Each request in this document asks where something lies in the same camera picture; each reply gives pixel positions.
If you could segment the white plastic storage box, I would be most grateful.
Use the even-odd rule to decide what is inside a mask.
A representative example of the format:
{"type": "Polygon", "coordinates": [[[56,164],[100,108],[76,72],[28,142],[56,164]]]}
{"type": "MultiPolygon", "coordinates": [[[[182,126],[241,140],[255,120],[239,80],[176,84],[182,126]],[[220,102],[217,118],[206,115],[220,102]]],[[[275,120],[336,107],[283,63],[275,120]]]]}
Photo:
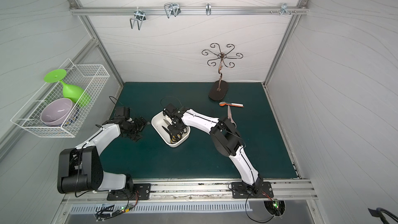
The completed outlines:
{"type": "Polygon", "coordinates": [[[178,147],[190,135],[190,127],[179,129],[175,127],[172,120],[163,112],[159,112],[151,120],[151,125],[162,138],[162,140],[172,148],[178,147]]]}

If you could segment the grey pink handled scissors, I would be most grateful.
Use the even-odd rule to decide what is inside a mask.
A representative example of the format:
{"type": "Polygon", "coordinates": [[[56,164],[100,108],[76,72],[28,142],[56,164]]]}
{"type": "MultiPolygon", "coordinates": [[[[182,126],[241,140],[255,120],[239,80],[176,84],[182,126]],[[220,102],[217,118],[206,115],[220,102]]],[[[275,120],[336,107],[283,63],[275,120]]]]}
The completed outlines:
{"type": "Polygon", "coordinates": [[[235,128],[237,127],[235,121],[233,120],[232,117],[232,111],[231,111],[231,107],[230,105],[228,105],[228,119],[230,120],[230,122],[235,126],[235,128]]]}

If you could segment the black handled scissors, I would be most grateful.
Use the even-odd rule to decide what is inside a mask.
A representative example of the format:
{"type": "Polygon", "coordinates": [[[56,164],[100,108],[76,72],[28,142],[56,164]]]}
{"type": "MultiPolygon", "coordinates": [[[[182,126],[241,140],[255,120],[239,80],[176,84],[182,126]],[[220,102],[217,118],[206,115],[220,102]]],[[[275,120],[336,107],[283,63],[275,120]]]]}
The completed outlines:
{"type": "Polygon", "coordinates": [[[187,127],[177,130],[167,119],[163,119],[163,121],[167,125],[167,127],[163,127],[163,129],[169,134],[171,144],[176,144],[188,133],[187,127]]]}

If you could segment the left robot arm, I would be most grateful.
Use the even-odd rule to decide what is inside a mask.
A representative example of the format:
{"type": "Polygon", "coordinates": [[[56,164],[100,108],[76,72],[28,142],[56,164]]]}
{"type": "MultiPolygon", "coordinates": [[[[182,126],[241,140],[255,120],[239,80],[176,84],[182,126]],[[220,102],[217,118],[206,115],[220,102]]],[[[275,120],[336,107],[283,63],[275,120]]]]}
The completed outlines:
{"type": "Polygon", "coordinates": [[[113,119],[104,122],[83,143],[64,149],[59,155],[57,190],[61,194],[86,191],[124,191],[134,193],[134,183],[128,174],[115,174],[103,170],[101,153],[120,136],[138,141],[148,124],[144,118],[113,119]]]}

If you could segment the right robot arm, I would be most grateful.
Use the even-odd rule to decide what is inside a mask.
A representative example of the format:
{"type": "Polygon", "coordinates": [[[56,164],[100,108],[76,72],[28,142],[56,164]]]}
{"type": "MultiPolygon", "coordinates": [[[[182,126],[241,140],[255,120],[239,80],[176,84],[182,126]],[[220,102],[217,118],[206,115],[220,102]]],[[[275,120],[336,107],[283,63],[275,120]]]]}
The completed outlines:
{"type": "Polygon", "coordinates": [[[172,139],[177,139],[180,132],[187,127],[194,127],[209,134],[216,150],[231,159],[247,190],[253,194],[259,192],[263,178],[247,157],[243,139],[230,119],[205,116],[185,107],[177,109],[172,104],[163,109],[163,115],[171,120],[167,131],[172,139]]]}

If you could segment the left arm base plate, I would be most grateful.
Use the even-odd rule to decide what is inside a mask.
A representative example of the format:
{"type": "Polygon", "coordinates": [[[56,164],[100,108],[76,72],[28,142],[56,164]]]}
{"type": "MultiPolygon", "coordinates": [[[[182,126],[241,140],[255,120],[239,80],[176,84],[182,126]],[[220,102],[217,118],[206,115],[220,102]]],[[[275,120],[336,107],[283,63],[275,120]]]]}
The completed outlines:
{"type": "Polygon", "coordinates": [[[151,191],[151,184],[134,184],[132,188],[124,188],[120,190],[111,190],[107,201],[133,201],[148,200],[151,191]]]}

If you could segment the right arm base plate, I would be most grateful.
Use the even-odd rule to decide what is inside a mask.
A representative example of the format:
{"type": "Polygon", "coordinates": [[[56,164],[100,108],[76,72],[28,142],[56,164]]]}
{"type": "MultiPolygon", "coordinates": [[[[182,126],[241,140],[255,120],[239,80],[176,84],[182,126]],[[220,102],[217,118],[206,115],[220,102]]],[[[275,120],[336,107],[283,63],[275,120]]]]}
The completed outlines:
{"type": "Polygon", "coordinates": [[[271,199],[274,197],[274,192],[269,181],[263,181],[261,186],[254,185],[253,187],[244,182],[232,182],[228,184],[228,189],[232,192],[233,199],[246,199],[247,197],[271,199]]]}

